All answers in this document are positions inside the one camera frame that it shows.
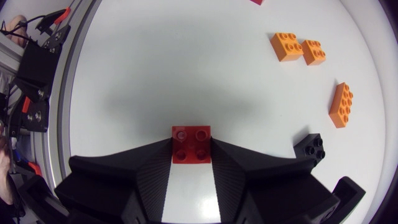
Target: lego brick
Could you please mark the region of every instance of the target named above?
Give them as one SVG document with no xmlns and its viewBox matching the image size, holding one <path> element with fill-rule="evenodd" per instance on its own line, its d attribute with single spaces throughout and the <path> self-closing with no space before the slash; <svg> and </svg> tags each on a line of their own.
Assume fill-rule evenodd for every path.
<svg viewBox="0 0 398 224">
<path fill-rule="evenodd" d="M 173 126 L 173 163 L 210 163 L 210 126 Z"/>
<path fill-rule="evenodd" d="M 250 0 L 250 1 L 252 1 L 252 2 L 258 4 L 258 5 L 261 5 L 262 2 L 263 2 L 263 0 Z"/>
<path fill-rule="evenodd" d="M 326 54 L 321 49 L 321 43 L 319 43 L 319 41 L 304 40 L 301 46 L 307 65 L 319 65 L 326 60 Z"/>
<path fill-rule="evenodd" d="M 309 157 L 314 159 L 316 166 L 323 158 L 325 151 L 323 150 L 323 140 L 320 134 L 309 134 L 294 146 L 294 153 L 297 158 Z"/>
<path fill-rule="evenodd" d="M 303 55 L 303 48 L 292 33 L 275 33 L 271 45 L 280 62 L 297 60 Z"/>
<path fill-rule="evenodd" d="M 340 83 L 336 86 L 335 96 L 329 111 L 329 116 L 336 128 L 343 128 L 347 125 L 353 97 L 354 95 L 350 92 L 346 83 Z"/>
</svg>

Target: screw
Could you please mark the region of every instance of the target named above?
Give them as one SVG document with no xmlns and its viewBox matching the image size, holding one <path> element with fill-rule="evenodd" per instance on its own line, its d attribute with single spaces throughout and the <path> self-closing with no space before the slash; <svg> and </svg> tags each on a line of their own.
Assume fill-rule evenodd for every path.
<svg viewBox="0 0 398 224">
<path fill-rule="evenodd" d="M 55 34 L 55 40 L 59 40 L 61 38 L 62 33 L 61 32 L 57 32 Z"/>
<path fill-rule="evenodd" d="M 40 122 L 42 120 L 42 112 L 40 112 L 40 111 L 36 112 L 35 118 L 36 118 L 37 122 Z"/>
<path fill-rule="evenodd" d="M 44 96 L 44 91 L 43 90 L 37 90 L 37 94 L 40 97 L 40 99 L 42 99 L 43 96 Z"/>
<path fill-rule="evenodd" d="M 32 122 L 33 121 L 33 116 L 31 114 L 28 114 L 27 115 L 27 119 L 28 119 L 28 121 Z"/>
</svg>

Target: white table surface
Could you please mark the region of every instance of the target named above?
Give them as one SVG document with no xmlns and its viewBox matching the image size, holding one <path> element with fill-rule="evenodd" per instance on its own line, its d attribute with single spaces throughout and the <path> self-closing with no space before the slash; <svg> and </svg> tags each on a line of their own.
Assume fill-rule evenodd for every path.
<svg viewBox="0 0 398 224">
<path fill-rule="evenodd" d="M 326 62 L 279 62 L 269 39 L 318 40 Z M 354 94 L 349 123 L 328 110 L 335 86 Z M 172 125 L 211 125 L 216 139 L 279 157 L 320 133 L 312 174 L 333 190 L 347 175 L 366 195 L 384 155 L 381 87 L 368 47 L 339 1 L 103 1 L 81 50 L 70 108 L 71 154 L 103 156 L 171 137 Z M 210 164 L 172 164 L 164 222 L 219 222 Z"/>
</svg>

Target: black lego brick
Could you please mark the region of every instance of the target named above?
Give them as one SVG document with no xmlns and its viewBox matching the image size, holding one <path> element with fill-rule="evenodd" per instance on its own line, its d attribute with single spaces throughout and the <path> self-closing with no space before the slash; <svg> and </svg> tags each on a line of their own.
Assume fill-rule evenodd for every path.
<svg viewBox="0 0 398 224">
<path fill-rule="evenodd" d="M 294 146 L 294 153 L 297 158 L 312 158 L 316 166 L 326 153 L 323 150 L 323 140 L 320 134 L 309 134 Z"/>
</svg>

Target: black plastic mount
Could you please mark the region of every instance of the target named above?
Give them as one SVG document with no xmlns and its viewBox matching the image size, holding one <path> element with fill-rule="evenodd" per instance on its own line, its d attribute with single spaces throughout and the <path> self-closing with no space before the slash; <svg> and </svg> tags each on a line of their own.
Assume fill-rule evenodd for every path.
<svg viewBox="0 0 398 224">
<path fill-rule="evenodd" d="M 52 35 L 52 30 L 50 26 L 57 20 L 62 14 L 66 11 L 66 9 L 61 9 L 57 12 L 50 13 L 46 15 L 36 26 L 36 29 L 40 31 L 40 34 L 44 32 L 48 35 Z"/>
<path fill-rule="evenodd" d="M 319 134 L 310 134 L 297 146 L 318 145 L 315 150 L 323 152 L 317 139 Z M 365 192 L 343 177 L 330 193 L 311 175 L 318 161 L 313 155 L 284 159 L 211 139 L 221 222 L 342 221 Z M 31 179 L 20 191 L 44 223 L 56 223 L 54 219 L 58 223 L 161 223 L 171 158 L 171 139 L 110 156 L 71 157 L 72 173 L 55 189 L 67 214 L 46 214 L 49 203 L 42 198 L 52 195 L 41 178 Z"/>
<path fill-rule="evenodd" d="M 29 110 L 22 114 L 25 97 L 21 98 L 18 109 L 11 113 L 12 127 L 17 137 L 22 125 L 29 131 L 46 132 L 49 126 L 49 98 L 55 71 L 62 51 L 62 44 L 68 36 L 67 25 L 49 37 L 42 47 L 28 43 L 13 84 L 30 99 Z"/>
</svg>

